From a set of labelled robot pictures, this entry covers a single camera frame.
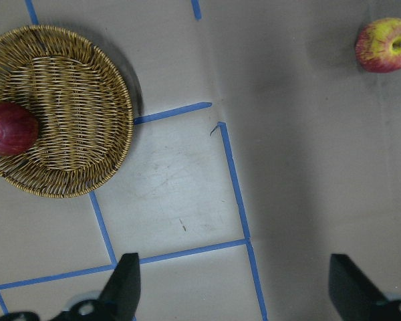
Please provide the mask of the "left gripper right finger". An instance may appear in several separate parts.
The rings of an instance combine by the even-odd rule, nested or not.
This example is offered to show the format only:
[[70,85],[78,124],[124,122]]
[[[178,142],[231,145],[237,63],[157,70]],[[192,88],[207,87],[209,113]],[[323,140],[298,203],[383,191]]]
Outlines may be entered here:
[[346,254],[330,256],[328,294],[342,320],[401,320],[401,299],[387,298]]

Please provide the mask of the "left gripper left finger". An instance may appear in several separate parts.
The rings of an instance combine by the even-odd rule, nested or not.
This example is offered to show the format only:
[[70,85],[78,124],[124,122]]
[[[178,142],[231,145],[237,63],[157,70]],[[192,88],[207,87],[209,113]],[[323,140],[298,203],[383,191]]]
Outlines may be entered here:
[[140,259],[125,253],[108,265],[0,284],[1,320],[134,320]]

